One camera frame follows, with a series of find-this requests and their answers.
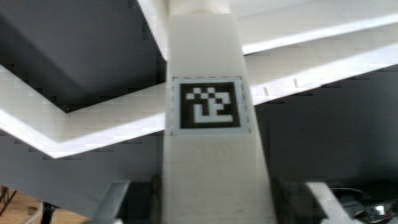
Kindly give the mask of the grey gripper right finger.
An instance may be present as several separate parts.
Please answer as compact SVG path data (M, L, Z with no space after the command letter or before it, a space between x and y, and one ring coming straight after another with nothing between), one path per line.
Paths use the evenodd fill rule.
M362 224L347 215L324 182L273 182L278 224Z

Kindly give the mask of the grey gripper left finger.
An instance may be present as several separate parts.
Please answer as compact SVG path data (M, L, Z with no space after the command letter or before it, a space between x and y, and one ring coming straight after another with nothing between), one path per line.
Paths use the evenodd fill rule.
M86 224L159 224L159 199L152 182L115 181Z

